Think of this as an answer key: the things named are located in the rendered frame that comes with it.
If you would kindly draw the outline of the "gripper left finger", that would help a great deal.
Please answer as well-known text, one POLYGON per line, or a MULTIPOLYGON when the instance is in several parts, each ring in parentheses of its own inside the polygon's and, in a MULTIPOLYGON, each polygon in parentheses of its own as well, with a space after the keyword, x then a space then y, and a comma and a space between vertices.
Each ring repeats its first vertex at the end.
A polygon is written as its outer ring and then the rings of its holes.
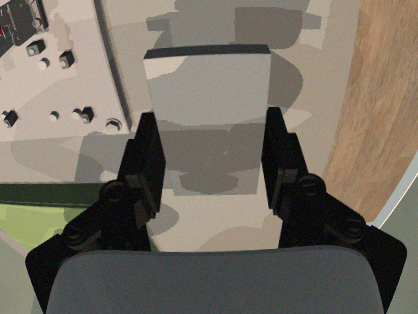
POLYGON ((58 270, 68 258, 94 250, 151 251, 146 223, 160 211, 165 167, 154 112, 144 112, 135 138, 127 141, 117 179, 105 183, 99 200, 71 220, 62 234, 27 254, 26 268, 43 314, 58 270))

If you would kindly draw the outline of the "grey fixture plate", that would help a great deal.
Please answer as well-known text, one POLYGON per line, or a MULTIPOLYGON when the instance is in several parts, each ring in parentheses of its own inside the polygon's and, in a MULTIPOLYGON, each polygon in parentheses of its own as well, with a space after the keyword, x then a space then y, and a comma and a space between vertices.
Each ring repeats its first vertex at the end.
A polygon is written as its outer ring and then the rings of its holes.
POLYGON ((46 138, 111 135, 105 123, 119 120, 129 134, 132 123, 115 67, 100 0, 42 0, 48 27, 0 58, 0 142, 46 138), (43 39, 46 49, 28 57, 26 47, 43 39), (62 69, 59 57, 72 52, 74 63, 62 69), (49 60, 45 70, 38 67, 49 60), (74 109, 91 107, 89 124, 75 120, 74 109), (1 118, 15 111, 7 128, 1 118), (59 114, 56 122, 49 119, 59 114))

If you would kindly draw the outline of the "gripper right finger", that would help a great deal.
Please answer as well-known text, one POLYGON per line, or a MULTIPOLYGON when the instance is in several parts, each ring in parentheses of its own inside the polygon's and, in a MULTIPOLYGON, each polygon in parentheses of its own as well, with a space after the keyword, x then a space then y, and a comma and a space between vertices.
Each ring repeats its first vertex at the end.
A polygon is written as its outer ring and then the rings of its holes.
POLYGON ((361 253, 386 314, 407 258, 405 245, 366 225, 359 213, 326 192, 324 180, 308 172, 297 134, 288 133, 280 107, 268 107, 261 162, 268 207, 283 220, 278 248, 336 245, 361 253))

